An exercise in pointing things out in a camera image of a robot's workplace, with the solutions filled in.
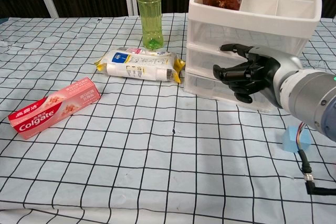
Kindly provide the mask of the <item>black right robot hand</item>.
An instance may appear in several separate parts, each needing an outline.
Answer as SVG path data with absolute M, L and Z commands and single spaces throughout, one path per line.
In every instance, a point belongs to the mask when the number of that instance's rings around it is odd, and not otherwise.
M 235 98 L 244 103 L 252 103 L 251 95 L 260 92 L 272 105 L 281 108 L 282 83 L 303 69 L 297 56 L 265 46 L 224 44 L 220 50 L 247 59 L 230 68 L 213 65 L 214 77 L 227 85 Z

